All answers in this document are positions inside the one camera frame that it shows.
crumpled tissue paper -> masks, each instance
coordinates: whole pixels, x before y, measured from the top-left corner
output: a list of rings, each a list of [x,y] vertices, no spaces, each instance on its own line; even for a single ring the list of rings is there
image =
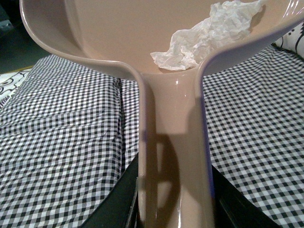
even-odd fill
[[[167,52],[151,53],[155,64],[167,70],[198,66],[213,50],[249,35],[252,17],[262,10],[266,1],[242,3],[235,0],[211,5],[209,18],[172,35]]]

